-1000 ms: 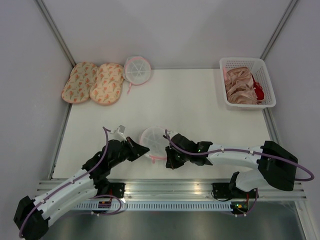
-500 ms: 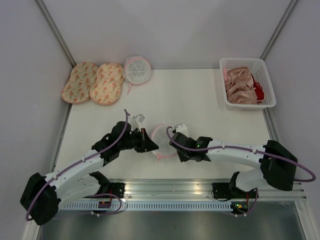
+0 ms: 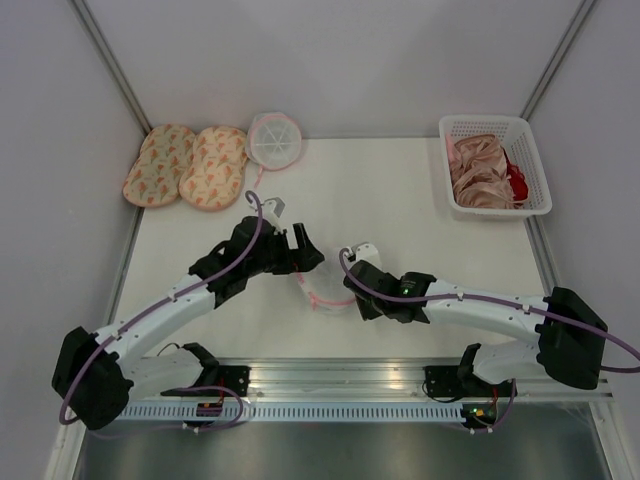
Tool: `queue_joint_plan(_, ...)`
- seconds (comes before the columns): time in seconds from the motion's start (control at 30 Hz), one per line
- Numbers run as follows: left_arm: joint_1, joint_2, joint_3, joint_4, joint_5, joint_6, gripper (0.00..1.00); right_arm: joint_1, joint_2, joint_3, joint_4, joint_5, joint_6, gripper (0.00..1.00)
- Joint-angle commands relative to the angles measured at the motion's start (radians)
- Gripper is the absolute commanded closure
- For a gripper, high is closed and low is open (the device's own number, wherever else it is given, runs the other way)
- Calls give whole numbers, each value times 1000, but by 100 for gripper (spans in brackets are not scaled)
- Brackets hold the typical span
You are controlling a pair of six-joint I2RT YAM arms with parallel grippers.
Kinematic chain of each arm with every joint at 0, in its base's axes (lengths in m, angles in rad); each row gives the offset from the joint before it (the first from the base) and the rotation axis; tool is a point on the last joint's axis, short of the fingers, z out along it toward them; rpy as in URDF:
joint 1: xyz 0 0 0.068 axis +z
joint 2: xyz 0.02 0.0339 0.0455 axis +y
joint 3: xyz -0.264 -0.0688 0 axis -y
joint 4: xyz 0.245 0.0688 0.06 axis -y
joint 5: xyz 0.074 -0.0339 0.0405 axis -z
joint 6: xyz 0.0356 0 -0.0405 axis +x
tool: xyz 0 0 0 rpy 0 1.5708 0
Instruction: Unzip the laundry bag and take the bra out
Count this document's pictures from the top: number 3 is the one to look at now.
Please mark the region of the white pink mesh laundry bag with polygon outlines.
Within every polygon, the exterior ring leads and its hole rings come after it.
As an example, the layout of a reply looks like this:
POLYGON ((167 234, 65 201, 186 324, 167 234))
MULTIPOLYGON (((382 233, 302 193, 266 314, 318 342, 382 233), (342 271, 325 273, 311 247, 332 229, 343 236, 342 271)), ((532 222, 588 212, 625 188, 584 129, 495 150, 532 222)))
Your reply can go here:
POLYGON ((343 285, 340 250, 341 247, 325 249, 322 263, 310 272, 296 274, 298 285, 315 312, 338 315, 356 304, 355 295, 343 285))

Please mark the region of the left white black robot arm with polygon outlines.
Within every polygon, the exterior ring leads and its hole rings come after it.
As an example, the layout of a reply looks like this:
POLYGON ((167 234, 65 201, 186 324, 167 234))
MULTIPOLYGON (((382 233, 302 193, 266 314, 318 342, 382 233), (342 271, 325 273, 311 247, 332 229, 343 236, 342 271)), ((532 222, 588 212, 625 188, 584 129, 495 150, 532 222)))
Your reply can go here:
POLYGON ((229 239, 198 259, 163 297, 131 319, 95 332, 77 327, 62 342, 52 387, 68 412, 92 431, 112 423, 135 397, 190 389, 206 396, 218 384, 212 356, 195 344, 181 347, 168 360, 148 351, 190 321, 222 306, 261 274, 291 275, 314 270, 325 259, 303 224, 287 233, 257 216, 237 224, 229 239))

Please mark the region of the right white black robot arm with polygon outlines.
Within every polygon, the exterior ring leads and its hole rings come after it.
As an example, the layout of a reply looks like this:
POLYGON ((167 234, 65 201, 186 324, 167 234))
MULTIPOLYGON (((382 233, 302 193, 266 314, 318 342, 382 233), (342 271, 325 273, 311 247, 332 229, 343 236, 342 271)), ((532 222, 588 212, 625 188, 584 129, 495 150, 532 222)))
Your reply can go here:
POLYGON ((456 381, 469 395, 537 375, 580 390, 598 385, 608 327, 570 289, 556 287, 546 297, 497 295, 419 272, 396 278, 364 260, 346 270, 343 284, 365 320, 455 324, 508 337, 500 345, 466 348, 456 381))

